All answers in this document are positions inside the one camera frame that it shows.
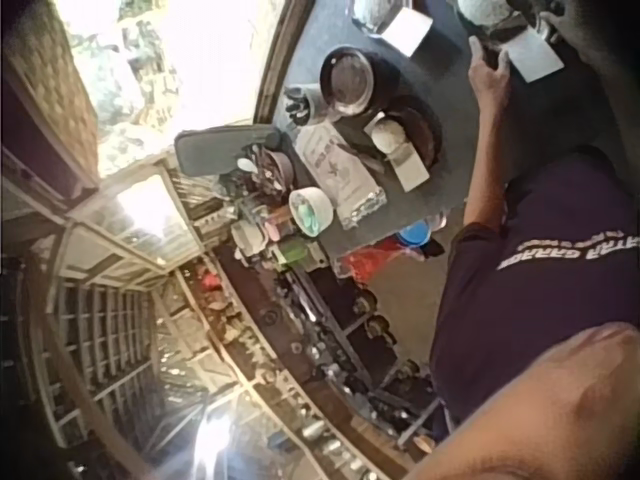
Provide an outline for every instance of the black surface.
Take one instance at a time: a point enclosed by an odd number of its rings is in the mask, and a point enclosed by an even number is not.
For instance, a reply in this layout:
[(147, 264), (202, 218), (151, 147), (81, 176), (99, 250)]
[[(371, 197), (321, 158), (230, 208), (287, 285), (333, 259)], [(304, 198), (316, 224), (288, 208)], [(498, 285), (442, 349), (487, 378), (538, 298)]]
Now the black surface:
[[(418, 9), (434, 18), (434, 25), (413, 58), (407, 59), (382, 40), (360, 32), (346, 15), (345, 2), (317, 0), (285, 79), (285, 85), (317, 83), (322, 61), (338, 45), (371, 50), (399, 69), (404, 81), (401, 89), (411, 90), (429, 105), (442, 126), (443, 150), (428, 182), (404, 193), (392, 171), (384, 177), (376, 176), (387, 193), (388, 204), (356, 229), (343, 230), (334, 220), (320, 235), (323, 247), (334, 258), (428, 215), (449, 210), (461, 204), (467, 194), (478, 130), (478, 108), (467, 77), (467, 33), (445, 1), (416, 3)], [(596, 75), (568, 45), (560, 45), (556, 51), (566, 64), (557, 74), (526, 84), (513, 72), (505, 131), (506, 179), (599, 137), (598, 144), (605, 151), (620, 152), (617, 137), (610, 140), (602, 136), (615, 131), (615, 127)], [(282, 105), (276, 111), (276, 124), (283, 129), (287, 124)], [(298, 181), (313, 183), (295, 156), (294, 163)]]

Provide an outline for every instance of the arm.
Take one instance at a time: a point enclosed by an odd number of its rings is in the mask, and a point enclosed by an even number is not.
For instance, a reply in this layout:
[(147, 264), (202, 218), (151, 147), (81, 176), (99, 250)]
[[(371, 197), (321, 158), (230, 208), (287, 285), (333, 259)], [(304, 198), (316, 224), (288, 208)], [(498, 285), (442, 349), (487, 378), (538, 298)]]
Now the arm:
[(573, 46), (582, 60), (591, 65), (602, 81), (616, 118), (630, 167), (631, 188), (640, 192), (640, 86), (633, 69), (617, 58), (615, 30), (593, 0), (567, 0), (561, 17), (549, 12), (541, 17), (551, 23)]
[(630, 187), (640, 192), (640, 87), (630, 70), (601, 72), (602, 85), (620, 130), (631, 174)]
[(509, 99), (509, 59), (500, 54), (499, 67), (491, 69), (476, 37), (469, 40), (473, 59), (469, 80), (480, 107), (478, 149), (464, 211), (464, 225), (479, 223), (498, 231), (504, 210), (504, 180), (500, 145), (502, 114)]

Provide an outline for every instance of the metal bowl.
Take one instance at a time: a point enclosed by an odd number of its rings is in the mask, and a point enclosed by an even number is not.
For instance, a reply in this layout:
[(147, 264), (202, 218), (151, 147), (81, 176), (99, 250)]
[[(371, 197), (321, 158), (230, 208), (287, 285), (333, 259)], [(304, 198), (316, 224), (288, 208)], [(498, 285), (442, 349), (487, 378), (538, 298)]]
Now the metal bowl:
[(320, 88), (325, 101), (335, 111), (347, 117), (360, 115), (369, 108), (373, 98), (373, 65), (357, 48), (338, 47), (322, 64)]

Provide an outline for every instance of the floor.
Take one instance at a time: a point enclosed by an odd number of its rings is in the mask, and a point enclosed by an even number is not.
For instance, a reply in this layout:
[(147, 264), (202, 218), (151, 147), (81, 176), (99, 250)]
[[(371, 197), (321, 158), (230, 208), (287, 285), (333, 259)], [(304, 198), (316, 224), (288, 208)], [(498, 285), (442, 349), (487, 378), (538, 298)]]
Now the floor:
[(378, 297), (380, 313), (389, 320), (398, 340), (398, 353), (420, 365), (429, 360), (450, 245), (462, 228), (462, 214), (463, 207), (453, 209), (447, 215), (446, 227), (433, 235), (444, 246), (444, 255), (423, 262), (398, 257), (376, 273), (369, 284)]

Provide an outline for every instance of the hand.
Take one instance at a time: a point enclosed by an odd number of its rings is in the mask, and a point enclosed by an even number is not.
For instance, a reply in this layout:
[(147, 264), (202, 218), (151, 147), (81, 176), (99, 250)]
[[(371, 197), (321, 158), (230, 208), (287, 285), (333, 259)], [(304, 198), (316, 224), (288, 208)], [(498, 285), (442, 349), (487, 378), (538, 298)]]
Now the hand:
[(607, 25), (593, 0), (566, 0), (563, 16), (542, 12), (540, 18), (553, 25), (560, 35), (578, 51), (583, 62), (596, 71), (606, 71), (616, 65), (611, 42), (607, 40)]
[(509, 54), (506, 50), (500, 52), (498, 69), (493, 70), (484, 59), (484, 48), (477, 37), (469, 39), (471, 45), (471, 68), (469, 81), (478, 99), (480, 112), (490, 115), (500, 115), (511, 93), (511, 70), (509, 68)]

